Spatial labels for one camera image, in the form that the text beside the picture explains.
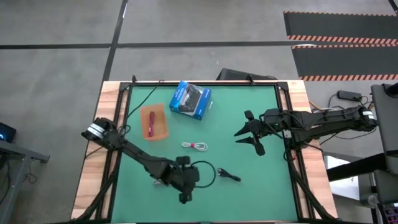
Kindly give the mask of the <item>grey metal stand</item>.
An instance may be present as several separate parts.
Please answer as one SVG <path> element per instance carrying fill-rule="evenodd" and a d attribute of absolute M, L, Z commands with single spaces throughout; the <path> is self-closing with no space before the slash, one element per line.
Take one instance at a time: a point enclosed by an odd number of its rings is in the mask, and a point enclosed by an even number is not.
<path fill-rule="evenodd" d="M 0 141 L 0 173 L 5 172 L 6 189 L 2 193 L 0 180 L 0 224 L 8 224 L 17 196 L 32 161 L 48 163 L 50 156 Z"/>

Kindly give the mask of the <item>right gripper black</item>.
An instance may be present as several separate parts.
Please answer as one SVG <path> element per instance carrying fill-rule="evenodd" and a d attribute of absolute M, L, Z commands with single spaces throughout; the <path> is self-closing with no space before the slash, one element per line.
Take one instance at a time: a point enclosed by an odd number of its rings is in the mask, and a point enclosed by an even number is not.
<path fill-rule="evenodd" d="M 266 152 L 264 150 L 264 146 L 260 142 L 260 138 L 262 138 L 264 133 L 267 131 L 266 124 L 261 120 L 254 119 L 254 115 L 250 110 L 246 110 L 244 115 L 247 121 L 245 122 L 245 125 L 234 134 L 234 136 L 240 136 L 251 132 L 252 137 L 239 139 L 236 142 L 254 146 L 256 154 L 258 156 L 263 156 Z"/>

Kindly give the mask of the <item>blue game controller box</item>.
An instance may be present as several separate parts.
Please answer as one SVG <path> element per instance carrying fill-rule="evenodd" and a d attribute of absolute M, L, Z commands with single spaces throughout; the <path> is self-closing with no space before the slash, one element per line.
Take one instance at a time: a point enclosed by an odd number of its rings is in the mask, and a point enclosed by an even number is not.
<path fill-rule="evenodd" d="M 211 94 L 212 91 L 209 88 L 196 86 L 186 81 L 180 81 L 170 101 L 169 108 L 175 113 L 202 120 Z"/>

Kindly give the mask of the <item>orange plastic tray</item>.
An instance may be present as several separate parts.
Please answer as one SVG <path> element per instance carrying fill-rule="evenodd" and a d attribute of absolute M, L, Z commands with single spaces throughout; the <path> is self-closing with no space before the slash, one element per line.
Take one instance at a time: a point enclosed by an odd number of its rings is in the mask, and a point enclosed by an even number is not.
<path fill-rule="evenodd" d="M 143 138 L 158 141 L 169 136 L 165 106 L 162 103 L 147 105 L 140 109 Z"/>

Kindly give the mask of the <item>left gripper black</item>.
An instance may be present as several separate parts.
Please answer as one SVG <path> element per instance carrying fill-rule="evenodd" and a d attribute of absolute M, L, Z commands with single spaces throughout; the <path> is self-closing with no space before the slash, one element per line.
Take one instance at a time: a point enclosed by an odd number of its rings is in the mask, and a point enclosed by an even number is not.
<path fill-rule="evenodd" d="M 176 163 L 180 166 L 187 166 L 190 164 L 189 156 L 176 157 Z M 176 167 L 170 168 L 171 178 L 170 185 L 180 191 L 179 202 L 186 204 L 192 200 L 192 192 L 196 183 L 199 181 L 199 171 L 195 166 Z"/>

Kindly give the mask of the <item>black device with blue light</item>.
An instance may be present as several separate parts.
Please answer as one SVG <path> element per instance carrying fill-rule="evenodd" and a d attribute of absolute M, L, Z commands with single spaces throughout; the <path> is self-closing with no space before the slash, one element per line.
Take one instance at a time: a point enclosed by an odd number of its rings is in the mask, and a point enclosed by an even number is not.
<path fill-rule="evenodd" d="M 0 122 L 0 141 L 13 142 L 16 129 Z"/>

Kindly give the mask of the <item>black diagonal frame brace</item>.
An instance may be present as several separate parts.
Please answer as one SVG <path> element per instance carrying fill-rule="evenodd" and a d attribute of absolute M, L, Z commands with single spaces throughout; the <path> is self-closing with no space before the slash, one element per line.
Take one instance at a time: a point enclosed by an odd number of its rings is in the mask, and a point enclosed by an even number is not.
<path fill-rule="evenodd" d="M 73 224 L 97 224 L 111 221 L 116 187 L 118 183 L 120 152 L 107 152 L 103 178 L 97 194 L 81 215 L 72 218 Z"/>
<path fill-rule="evenodd" d="M 310 190 L 310 187 L 307 183 L 305 168 L 300 168 L 300 170 L 297 171 L 294 161 L 298 161 L 298 165 L 300 165 L 301 158 L 302 155 L 300 152 L 292 153 L 290 149 L 287 149 L 284 152 L 284 159 L 287 161 L 289 165 L 289 172 L 291 179 L 293 180 L 293 182 L 295 182 L 296 185 L 299 186 L 299 188 L 303 192 L 309 219 L 316 220 L 315 212 L 317 212 L 317 214 L 320 216 L 320 220 L 336 221 L 336 218 L 327 212 L 327 210 L 321 205 L 321 203 L 317 200 L 316 196 Z"/>

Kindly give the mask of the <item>flat monitor on arm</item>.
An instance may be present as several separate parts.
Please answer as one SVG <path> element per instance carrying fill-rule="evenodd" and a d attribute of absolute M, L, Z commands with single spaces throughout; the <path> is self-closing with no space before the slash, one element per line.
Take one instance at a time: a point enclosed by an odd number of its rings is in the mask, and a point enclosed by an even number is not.
<path fill-rule="evenodd" d="M 398 175 L 398 82 L 372 85 L 371 94 L 379 123 L 386 166 Z"/>

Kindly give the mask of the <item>black orange-striped floor mat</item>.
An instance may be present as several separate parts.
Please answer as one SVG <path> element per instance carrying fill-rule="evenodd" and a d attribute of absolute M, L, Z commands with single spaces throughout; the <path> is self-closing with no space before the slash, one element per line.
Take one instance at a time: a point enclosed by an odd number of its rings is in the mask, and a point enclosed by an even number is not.
<path fill-rule="evenodd" d="M 299 79 L 306 82 L 398 80 L 398 45 L 295 45 Z"/>
<path fill-rule="evenodd" d="M 398 16 L 285 11 L 290 40 L 398 44 Z"/>

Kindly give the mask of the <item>black box on floor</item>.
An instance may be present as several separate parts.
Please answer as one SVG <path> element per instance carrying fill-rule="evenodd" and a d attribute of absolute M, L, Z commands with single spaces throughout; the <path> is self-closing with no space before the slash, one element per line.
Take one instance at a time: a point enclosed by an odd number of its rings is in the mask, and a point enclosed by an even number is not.
<path fill-rule="evenodd" d="M 222 68 L 216 80 L 249 80 L 250 78 L 253 80 L 277 80 L 276 77 L 270 75 L 257 75 L 228 68 Z"/>

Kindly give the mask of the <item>black power adapter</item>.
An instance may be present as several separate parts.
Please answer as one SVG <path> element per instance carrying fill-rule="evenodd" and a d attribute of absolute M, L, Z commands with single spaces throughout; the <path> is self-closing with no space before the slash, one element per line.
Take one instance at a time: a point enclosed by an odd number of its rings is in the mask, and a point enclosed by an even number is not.
<path fill-rule="evenodd" d="M 360 93 L 344 90 L 339 90 L 336 94 L 339 99 L 348 101 L 360 101 L 363 97 Z"/>

